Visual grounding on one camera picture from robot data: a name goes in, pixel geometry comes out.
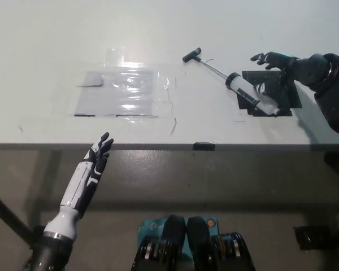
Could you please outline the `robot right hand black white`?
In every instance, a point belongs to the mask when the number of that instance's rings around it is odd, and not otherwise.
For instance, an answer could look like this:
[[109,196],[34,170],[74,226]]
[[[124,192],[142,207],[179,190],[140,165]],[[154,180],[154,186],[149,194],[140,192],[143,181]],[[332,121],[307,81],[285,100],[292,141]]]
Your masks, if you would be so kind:
[[284,80],[300,82],[313,91],[319,91],[331,82],[333,54],[314,54],[308,58],[268,52],[250,58],[257,65],[266,65],[266,70],[277,68],[282,72]]

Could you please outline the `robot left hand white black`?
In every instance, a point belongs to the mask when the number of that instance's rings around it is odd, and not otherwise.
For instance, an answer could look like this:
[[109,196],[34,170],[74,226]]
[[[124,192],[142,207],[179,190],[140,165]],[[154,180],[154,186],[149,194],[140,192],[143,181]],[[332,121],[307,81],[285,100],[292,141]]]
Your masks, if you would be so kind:
[[64,192],[61,206],[70,207],[82,218],[101,180],[114,140],[104,133],[80,161]]

